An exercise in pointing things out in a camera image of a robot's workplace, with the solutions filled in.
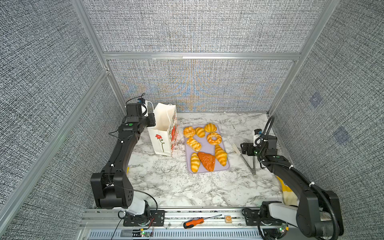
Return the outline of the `white food tongs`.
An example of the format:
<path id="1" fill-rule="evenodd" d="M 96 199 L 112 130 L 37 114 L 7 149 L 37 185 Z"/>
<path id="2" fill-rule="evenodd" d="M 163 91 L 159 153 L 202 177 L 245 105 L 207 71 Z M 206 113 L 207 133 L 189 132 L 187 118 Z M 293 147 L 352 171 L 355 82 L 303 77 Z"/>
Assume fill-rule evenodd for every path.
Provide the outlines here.
<path id="1" fill-rule="evenodd" d="M 232 144 L 234 152 L 243 160 L 243 162 L 246 164 L 252 175 L 256 175 L 256 166 L 255 166 L 255 157 L 253 156 L 252 161 L 250 162 L 248 157 L 243 155 L 240 151 L 240 149 L 235 145 Z"/>

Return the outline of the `white floral paper bag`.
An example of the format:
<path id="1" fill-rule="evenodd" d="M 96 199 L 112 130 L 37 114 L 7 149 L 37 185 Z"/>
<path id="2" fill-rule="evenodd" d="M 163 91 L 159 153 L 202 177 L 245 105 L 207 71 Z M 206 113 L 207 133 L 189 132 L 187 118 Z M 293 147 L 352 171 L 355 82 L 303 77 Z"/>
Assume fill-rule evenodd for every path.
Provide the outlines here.
<path id="1" fill-rule="evenodd" d="M 176 105 L 158 103 L 154 115 L 156 125 L 148 127 L 153 149 L 157 155 L 171 156 L 178 132 Z"/>

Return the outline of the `long striped croissant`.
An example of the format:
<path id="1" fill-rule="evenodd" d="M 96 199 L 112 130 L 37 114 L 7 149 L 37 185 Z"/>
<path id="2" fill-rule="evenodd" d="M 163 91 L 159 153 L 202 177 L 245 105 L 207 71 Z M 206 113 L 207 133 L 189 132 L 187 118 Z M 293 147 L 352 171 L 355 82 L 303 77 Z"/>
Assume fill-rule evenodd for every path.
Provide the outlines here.
<path id="1" fill-rule="evenodd" d="M 222 166 L 226 166 L 228 162 L 228 154 L 219 146 L 215 145 L 215 158 Z"/>

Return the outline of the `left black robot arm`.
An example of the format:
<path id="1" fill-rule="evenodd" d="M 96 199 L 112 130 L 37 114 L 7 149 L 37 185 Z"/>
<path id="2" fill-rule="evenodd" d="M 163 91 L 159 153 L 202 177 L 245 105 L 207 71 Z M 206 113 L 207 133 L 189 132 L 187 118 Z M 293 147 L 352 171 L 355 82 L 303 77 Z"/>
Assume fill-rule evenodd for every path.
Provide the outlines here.
<path id="1" fill-rule="evenodd" d="M 148 112 L 144 98 L 127 103 L 126 112 L 115 131 L 117 142 L 112 155 L 99 173 L 92 174 L 91 187 L 97 208 L 123 208 L 131 216 L 149 217 L 149 204 L 135 196 L 127 177 L 127 167 L 141 133 L 145 128 L 156 125 L 155 115 Z"/>

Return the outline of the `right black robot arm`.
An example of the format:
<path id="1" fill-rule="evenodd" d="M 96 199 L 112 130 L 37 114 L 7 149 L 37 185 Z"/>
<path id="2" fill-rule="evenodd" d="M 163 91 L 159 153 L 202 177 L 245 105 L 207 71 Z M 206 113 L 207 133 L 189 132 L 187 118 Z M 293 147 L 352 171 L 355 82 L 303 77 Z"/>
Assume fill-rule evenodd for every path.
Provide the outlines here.
<path id="1" fill-rule="evenodd" d="M 281 179 L 297 196 L 299 204 L 294 207 L 279 201 L 264 201 L 254 219 L 261 224 L 278 224 L 297 227 L 308 238 L 336 240 L 344 234 L 344 224 L 339 197 L 333 191 L 325 191 L 310 181 L 290 161 L 278 155 L 277 138 L 261 135 L 257 145 L 242 143 L 241 156 L 247 155 L 259 162 Z"/>

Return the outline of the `twisted braided bread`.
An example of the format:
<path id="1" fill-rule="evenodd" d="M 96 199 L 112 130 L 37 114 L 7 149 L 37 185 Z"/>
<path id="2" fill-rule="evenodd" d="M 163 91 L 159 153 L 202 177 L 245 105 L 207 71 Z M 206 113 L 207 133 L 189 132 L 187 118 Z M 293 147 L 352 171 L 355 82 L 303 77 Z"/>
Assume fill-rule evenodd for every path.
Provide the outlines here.
<path id="1" fill-rule="evenodd" d="M 195 140 L 193 137 L 188 138 L 187 145 L 193 149 L 195 152 L 199 152 L 202 148 L 201 143 Z"/>

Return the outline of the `striped oval bread left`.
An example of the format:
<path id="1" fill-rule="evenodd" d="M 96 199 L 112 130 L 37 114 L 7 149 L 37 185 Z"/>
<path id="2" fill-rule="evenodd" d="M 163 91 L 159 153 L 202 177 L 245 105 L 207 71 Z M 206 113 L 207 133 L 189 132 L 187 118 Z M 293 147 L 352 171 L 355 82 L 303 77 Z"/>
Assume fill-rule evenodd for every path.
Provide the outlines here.
<path id="1" fill-rule="evenodd" d="M 197 153 L 191 155 L 191 171 L 197 173 L 200 167 L 201 161 Z"/>

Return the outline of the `yellow white object right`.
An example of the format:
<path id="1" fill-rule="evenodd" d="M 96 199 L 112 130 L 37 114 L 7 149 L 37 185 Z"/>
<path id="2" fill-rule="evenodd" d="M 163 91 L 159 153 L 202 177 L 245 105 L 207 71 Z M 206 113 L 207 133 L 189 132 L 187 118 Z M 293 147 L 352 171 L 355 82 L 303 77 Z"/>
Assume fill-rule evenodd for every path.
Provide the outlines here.
<path id="1" fill-rule="evenodd" d="M 281 178 L 279 178 L 278 176 L 276 176 L 276 178 L 278 179 L 278 181 L 280 182 L 281 187 L 282 187 L 284 204 L 288 205 L 288 206 L 290 206 L 290 205 L 297 206 L 298 201 L 299 201 L 297 195 L 291 190 L 291 188 L 289 188 L 284 183 L 284 181 Z"/>

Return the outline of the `striped round bun top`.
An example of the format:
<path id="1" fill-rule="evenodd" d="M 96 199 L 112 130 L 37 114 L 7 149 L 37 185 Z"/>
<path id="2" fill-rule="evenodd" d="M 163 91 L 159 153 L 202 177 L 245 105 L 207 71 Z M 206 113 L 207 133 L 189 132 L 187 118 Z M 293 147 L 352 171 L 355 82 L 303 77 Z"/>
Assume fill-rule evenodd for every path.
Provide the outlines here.
<path id="1" fill-rule="evenodd" d="M 208 123 L 204 126 L 204 130 L 207 133 L 212 133 L 217 131 L 217 126 L 213 123 Z"/>

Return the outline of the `orange triangular pastry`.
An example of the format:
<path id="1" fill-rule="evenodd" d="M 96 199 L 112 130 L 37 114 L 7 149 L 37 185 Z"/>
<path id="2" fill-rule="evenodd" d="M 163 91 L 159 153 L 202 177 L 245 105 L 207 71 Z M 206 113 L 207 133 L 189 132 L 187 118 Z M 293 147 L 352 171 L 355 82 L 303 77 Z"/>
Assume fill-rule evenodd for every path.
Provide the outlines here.
<path id="1" fill-rule="evenodd" d="M 198 157 L 207 171 L 209 172 L 214 171 L 215 163 L 216 163 L 215 156 L 211 154 L 203 153 L 203 152 L 198 152 Z"/>

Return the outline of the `lilac plastic tray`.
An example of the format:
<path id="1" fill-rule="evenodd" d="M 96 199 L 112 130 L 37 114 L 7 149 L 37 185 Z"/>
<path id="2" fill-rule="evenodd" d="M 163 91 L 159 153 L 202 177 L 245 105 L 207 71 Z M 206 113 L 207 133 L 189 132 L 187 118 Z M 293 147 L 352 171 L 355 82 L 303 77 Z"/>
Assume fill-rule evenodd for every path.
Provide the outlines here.
<path id="1" fill-rule="evenodd" d="M 198 137 L 197 135 L 194 136 L 194 139 L 197 140 L 201 145 L 202 148 L 200 152 L 206 153 L 206 154 L 211 154 L 215 155 L 215 146 L 211 145 L 207 141 L 207 136 L 208 133 L 205 134 L 203 138 Z M 187 162 L 187 170 L 189 173 L 194 174 L 194 172 L 191 169 L 191 156 L 193 153 L 197 153 L 194 151 L 192 148 L 190 148 L 187 144 L 187 138 L 184 138 L 185 140 L 185 147 L 186 147 L 186 162 Z M 221 165 L 219 161 L 216 159 L 215 160 L 215 168 L 214 172 L 218 171 L 226 171 L 230 168 L 230 163 L 229 160 L 227 160 L 227 164 L 225 166 Z M 199 169 L 197 171 L 197 174 L 202 174 L 202 173 L 208 173 L 209 171 L 203 166 L 203 164 L 200 164 Z"/>

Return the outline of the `small striped bun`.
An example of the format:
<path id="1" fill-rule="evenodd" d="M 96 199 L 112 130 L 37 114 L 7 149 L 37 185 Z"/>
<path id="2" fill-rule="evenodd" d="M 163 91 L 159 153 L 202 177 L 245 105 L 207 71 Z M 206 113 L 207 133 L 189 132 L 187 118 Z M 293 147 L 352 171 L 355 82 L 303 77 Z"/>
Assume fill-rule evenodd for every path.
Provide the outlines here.
<path id="1" fill-rule="evenodd" d="M 205 132 L 204 128 L 202 128 L 202 127 L 197 127 L 197 128 L 195 128 L 195 133 L 196 133 L 196 135 L 197 135 L 199 138 L 203 138 L 203 137 L 205 137 L 205 135 L 206 135 L 206 132 Z"/>

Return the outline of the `small orange block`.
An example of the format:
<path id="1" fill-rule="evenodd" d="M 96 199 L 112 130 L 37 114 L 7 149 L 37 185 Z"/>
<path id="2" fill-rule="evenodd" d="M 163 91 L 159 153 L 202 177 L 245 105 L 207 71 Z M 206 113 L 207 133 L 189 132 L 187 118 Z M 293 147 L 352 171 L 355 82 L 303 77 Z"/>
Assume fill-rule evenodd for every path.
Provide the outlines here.
<path id="1" fill-rule="evenodd" d="M 231 224 L 233 221 L 232 221 L 232 217 L 231 216 L 225 216 L 225 223 L 227 224 Z"/>

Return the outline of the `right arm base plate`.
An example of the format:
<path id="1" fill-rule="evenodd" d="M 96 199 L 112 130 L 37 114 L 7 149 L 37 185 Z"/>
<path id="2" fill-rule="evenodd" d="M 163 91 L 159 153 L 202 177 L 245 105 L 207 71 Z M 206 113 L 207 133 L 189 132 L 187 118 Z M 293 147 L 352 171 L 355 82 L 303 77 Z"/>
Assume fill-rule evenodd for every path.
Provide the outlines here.
<path id="1" fill-rule="evenodd" d="M 262 218 L 267 218 L 268 213 L 266 210 L 255 210 L 250 208 L 244 208 L 242 209 L 242 215 L 245 218 L 245 222 L 247 226 L 257 226 L 258 222 Z"/>

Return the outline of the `aluminium front rail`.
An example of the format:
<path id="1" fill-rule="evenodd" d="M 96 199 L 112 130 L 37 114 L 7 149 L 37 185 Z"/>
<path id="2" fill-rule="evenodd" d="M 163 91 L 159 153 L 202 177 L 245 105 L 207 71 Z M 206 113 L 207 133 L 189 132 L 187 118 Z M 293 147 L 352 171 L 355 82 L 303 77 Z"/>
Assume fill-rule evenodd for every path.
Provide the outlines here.
<path id="1" fill-rule="evenodd" d="M 160 208 L 165 211 L 163 227 L 124 227 L 128 215 L 122 209 L 86 210 L 76 239 L 78 240 L 298 240 L 316 239 L 304 236 L 295 226 L 261 224 L 247 226 L 242 209 L 237 208 Z M 183 223 L 192 219 L 220 217 L 205 220 L 201 225 L 184 229 Z M 232 217 L 232 223 L 225 223 L 225 216 Z"/>

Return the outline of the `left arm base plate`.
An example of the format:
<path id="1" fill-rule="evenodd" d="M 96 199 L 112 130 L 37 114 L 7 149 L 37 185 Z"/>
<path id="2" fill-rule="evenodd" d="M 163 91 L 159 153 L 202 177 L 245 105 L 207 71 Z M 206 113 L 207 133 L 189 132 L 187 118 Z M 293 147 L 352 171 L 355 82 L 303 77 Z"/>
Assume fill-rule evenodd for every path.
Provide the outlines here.
<path id="1" fill-rule="evenodd" d="M 163 227 L 165 221 L 165 211 L 164 210 L 151 210 L 151 213 L 140 216 L 127 215 L 124 218 L 123 226 L 124 227 L 135 227 L 135 228 L 147 228 L 152 221 L 151 226 L 154 227 Z"/>

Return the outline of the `orange handled screwdriver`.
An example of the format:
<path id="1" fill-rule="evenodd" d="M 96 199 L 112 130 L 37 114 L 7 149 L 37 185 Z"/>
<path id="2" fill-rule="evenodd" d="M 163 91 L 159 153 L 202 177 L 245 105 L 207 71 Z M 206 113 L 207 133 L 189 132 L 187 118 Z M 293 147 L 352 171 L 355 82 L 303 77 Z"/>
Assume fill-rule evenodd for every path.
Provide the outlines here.
<path id="1" fill-rule="evenodd" d="M 192 220 L 184 222 L 183 227 L 184 227 L 184 229 L 190 229 L 190 228 L 193 228 L 197 225 L 203 224 L 205 222 L 205 220 L 214 219 L 214 218 L 217 218 L 220 216 L 222 216 L 222 215 L 216 215 L 216 216 L 206 217 L 206 218 L 192 219 Z"/>

